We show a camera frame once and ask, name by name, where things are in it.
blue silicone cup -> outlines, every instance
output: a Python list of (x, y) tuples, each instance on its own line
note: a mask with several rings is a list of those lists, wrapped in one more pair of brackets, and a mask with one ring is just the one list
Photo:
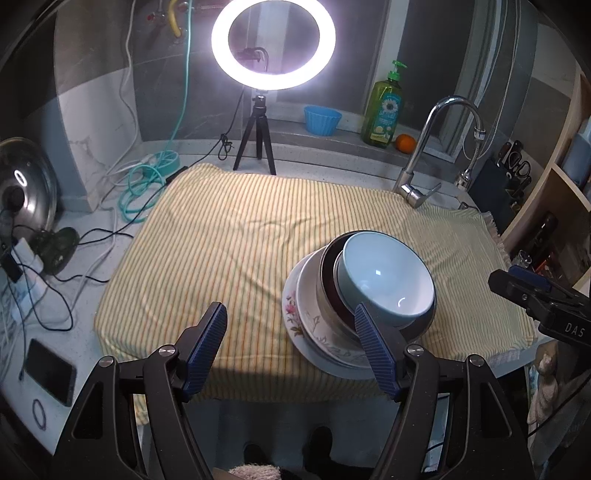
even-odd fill
[(343, 114), (332, 108), (310, 105), (304, 108), (306, 130), (314, 135), (330, 137), (343, 118)]

light blue bowl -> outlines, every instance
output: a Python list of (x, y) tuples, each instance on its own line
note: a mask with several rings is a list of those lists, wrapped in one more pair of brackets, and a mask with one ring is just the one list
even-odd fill
[(343, 114), (332, 108), (310, 105), (304, 108), (306, 130), (314, 135), (330, 137), (335, 133)]
[(337, 265), (337, 283), (349, 308), (372, 304), (384, 321), (403, 327), (425, 314), (435, 300), (435, 285), (418, 255), (379, 232), (353, 235)]

tripod leg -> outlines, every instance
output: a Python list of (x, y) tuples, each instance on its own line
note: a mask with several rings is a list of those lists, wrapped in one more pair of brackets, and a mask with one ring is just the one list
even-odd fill
[(261, 117), (256, 118), (256, 157), (260, 160), (262, 158), (262, 125)]
[(277, 175), (275, 170), (275, 157), (273, 157), (273, 146), (271, 145), (271, 134), (269, 133), (269, 122), (267, 116), (262, 116), (259, 119), (261, 123), (262, 139), (265, 142), (265, 150), (267, 152), (267, 160), (269, 161), (269, 171), (271, 175)]
[(246, 148), (246, 143), (248, 143), (248, 138), (251, 136), (252, 127), (255, 124), (255, 117), (251, 116), (248, 119), (248, 123), (246, 124), (246, 129), (244, 130), (244, 135), (242, 136), (242, 141), (240, 142), (240, 148), (238, 148), (238, 153), (236, 154), (236, 161), (234, 162), (234, 170), (238, 170), (238, 165), (240, 165), (240, 160), (242, 159), (242, 155), (244, 154), (244, 149)]

green pump top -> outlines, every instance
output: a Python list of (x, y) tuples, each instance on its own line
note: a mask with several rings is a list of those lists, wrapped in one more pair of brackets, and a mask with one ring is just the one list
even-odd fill
[(403, 67), (405, 69), (407, 69), (408, 67), (402, 63), (401, 61), (398, 60), (394, 60), (392, 63), (394, 63), (394, 69), (388, 73), (388, 78), (390, 80), (396, 80), (399, 81), (400, 80), (400, 73), (398, 71), (398, 67)]

metal lid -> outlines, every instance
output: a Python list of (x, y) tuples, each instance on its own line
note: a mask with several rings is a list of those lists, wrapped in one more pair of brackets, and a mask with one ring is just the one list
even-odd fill
[[(11, 199), (24, 193), (22, 207)], [(45, 152), (26, 138), (9, 138), (0, 143), (0, 199), (2, 209), (13, 208), (14, 225), (50, 230), (56, 215), (57, 179)], [(30, 239), (33, 232), (17, 228), (17, 238)]]

